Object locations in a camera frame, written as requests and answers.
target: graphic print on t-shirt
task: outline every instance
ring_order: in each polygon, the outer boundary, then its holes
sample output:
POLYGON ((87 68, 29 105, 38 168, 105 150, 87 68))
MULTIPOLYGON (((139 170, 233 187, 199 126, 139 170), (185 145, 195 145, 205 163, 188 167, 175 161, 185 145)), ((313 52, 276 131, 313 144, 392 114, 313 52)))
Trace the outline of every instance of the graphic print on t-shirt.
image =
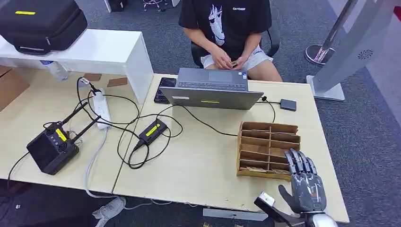
POLYGON ((212 8, 210 8, 209 23, 216 40, 216 44, 219 46, 223 45, 226 39, 223 32, 223 26, 221 24, 222 15, 223 6, 217 8, 212 5, 212 8))

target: person's leg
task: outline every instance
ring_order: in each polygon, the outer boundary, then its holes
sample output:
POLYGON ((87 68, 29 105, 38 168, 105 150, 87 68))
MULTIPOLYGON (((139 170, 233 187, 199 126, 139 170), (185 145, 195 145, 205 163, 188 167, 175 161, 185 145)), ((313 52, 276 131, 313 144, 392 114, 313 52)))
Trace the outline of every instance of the person's leg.
POLYGON ((205 69, 207 69, 207 70, 215 70, 215 69, 217 69, 217 66, 215 64, 211 64, 208 67, 206 67, 205 69))
POLYGON ((217 66, 214 63, 212 55, 208 54, 204 57, 200 57, 200 61, 202 62, 203 68, 207 70, 217 69, 217 66))
POLYGON ((243 65, 242 70, 248 71, 248 76, 254 80, 282 82, 281 76, 272 63, 273 59, 257 46, 243 65))
POLYGON ((270 60, 264 60, 248 70, 248 76, 254 80, 283 82, 279 72, 270 60))

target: robotic thumb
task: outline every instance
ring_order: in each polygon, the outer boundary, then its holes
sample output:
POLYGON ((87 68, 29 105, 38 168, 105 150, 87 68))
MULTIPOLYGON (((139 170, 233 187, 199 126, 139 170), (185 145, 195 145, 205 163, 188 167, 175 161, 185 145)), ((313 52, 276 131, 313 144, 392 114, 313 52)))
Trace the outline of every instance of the robotic thumb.
POLYGON ((281 184, 279 185, 279 192, 280 192, 280 195, 283 197, 283 199, 286 201, 286 203, 289 205, 289 207, 291 208, 291 210, 294 213, 296 213, 296 214, 301 213, 301 209, 299 207, 299 204, 297 204, 295 202, 294 197, 292 197, 292 195, 290 195, 287 192, 286 188, 281 184))

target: person's knee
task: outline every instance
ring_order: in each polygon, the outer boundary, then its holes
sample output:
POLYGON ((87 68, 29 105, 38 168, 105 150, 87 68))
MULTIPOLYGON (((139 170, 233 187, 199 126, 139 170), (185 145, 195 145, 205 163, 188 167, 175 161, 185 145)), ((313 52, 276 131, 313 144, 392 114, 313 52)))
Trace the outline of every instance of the person's knee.
POLYGON ((248 76, 254 80, 283 82, 279 72, 271 61, 263 61, 248 70, 248 76))
POLYGON ((217 69, 217 66, 215 64, 211 64, 208 67, 206 67, 205 69, 207 69, 207 70, 215 70, 215 69, 217 69))

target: gray laptop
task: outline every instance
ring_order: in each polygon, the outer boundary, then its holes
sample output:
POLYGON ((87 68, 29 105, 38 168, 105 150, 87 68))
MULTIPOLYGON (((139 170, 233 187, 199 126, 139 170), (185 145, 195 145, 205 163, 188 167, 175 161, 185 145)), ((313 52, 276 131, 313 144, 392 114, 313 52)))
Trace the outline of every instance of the gray laptop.
POLYGON ((173 105, 237 110, 249 110, 263 95, 248 91, 246 72, 235 70, 181 68, 176 87, 160 90, 173 105))

